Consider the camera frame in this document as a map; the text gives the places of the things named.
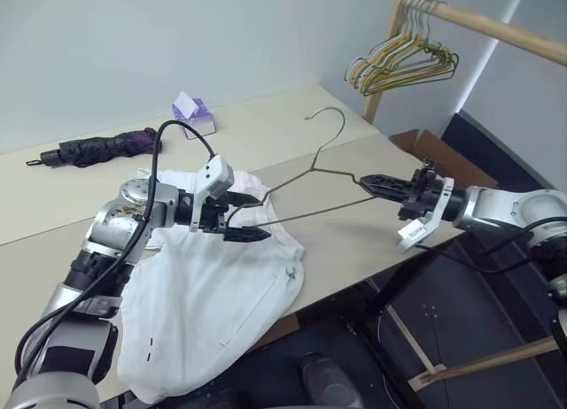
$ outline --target purple umbrella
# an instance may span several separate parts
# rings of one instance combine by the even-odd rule
[[[28,161],[28,166],[63,166],[65,164],[88,167],[105,163],[115,157],[133,157],[137,154],[151,154],[156,138],[153,128],[135,132],[120,133],[115,137],[91,137],[79,141],[59,144],[58,150],[48,150],[40,154],[40,159]]]

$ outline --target wall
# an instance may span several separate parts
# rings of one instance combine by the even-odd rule
[[[210,105],[343,83],[385,33],[394,0],[0,0],[0,151],[165,117],[180,89]],[[510,0],[449,0],[500,18]],[[461,54],[451,81],[389,92],[387,134],[440,131],[487,39],[432,22]]]
[[[510,21],[567,40],[567,0],[522,0]],[[567,69],[498,43],[463,109],[553,186],[567,190]]]

